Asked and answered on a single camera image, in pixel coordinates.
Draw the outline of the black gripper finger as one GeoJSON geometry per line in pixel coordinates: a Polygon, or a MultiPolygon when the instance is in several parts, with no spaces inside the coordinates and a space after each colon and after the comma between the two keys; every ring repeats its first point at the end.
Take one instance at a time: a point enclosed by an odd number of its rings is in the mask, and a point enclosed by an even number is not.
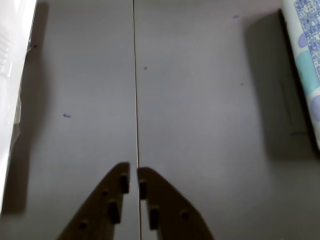
{"type": "Polygon", "coordinates": [[[146,201],[148,226],[159,240],[213,240],[200,212],[164,177],[137,169],[139,198],[146,201]]]}
{"type": "Polygon", "coordinates": [[[116,164],[83,202],[59,240],[112,240],[130,189],[130,164],[116,164]]]}

